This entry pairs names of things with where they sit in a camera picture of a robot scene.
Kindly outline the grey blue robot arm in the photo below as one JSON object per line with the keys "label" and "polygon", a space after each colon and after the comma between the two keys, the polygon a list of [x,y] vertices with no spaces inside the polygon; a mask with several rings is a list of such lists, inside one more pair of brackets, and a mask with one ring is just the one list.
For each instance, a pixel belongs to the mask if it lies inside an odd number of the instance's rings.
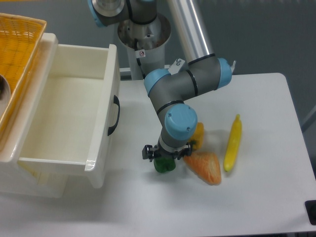
{"label": "grey blue robot arm", "polygon": [[88,5],[97,25],[118,24],[121,43],[132,50],[130,68],[140,73],[162,125],[158,143],[143,148],[143,159],[189,156],[189,138],[198,119],[185,101],[224,87],[232,79],[231,66],[214,53],[198,2],[168,1],[187,64],[174,74],[164,67],[163,56],[148,56],[163,49],[171,35],[170,23],[158,13],[155,0],[90,0]]}

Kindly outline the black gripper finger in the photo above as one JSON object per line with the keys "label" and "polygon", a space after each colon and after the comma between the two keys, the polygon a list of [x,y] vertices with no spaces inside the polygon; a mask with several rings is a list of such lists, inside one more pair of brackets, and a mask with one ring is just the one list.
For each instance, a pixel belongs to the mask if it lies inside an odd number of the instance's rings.
{"label": "black gripper finger", "polygon": [[178,160],[180,160],[181,158],[185,157],[185,156],[191,156],[192,154],[192,144],[186,144],[183,149],[178,152],[176,158]]}
{"label": "black gripper finger", "polygon": [[158,158],[158,146],[157,145],[145,145],[142,149],[142,159],[152,162],[155,158]]}

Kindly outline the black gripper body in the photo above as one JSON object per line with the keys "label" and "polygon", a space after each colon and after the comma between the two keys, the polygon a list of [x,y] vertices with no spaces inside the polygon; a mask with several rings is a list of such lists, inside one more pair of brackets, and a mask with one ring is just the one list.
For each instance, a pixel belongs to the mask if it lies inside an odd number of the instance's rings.
{"label": "black gripper body", "polygon": [[183,157],[182,151],[185,146],[179,148],[167,147],[167,150],[162,147],[160,143],[155,145],[155,159],[167,158],[167,159],[181,159]]}

